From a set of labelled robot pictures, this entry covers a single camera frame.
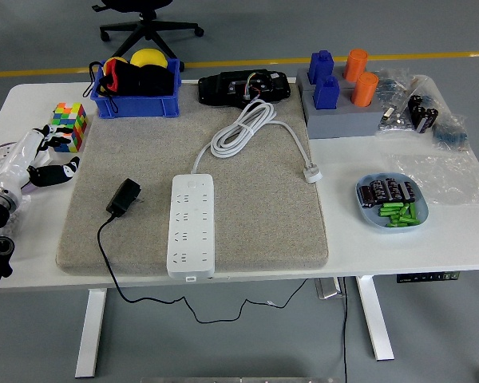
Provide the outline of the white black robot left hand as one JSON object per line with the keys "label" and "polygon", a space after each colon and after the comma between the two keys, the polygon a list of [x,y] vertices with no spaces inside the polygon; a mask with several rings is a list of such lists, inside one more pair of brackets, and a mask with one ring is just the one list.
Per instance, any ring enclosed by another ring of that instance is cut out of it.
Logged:
{"label": "white black robot left hand", "polygon": [[64,125],[47,124],[43,128],[33,128],[16,143],[5,162],[0,167],[0,195],[19,198],[22,188],[32,183],[36,187],[48,187],[63,184],[73,178],[79,158],[73,157],[69,163],[34,167],[38,154],[48,147],[68,144],[66,133],[73,130]]}

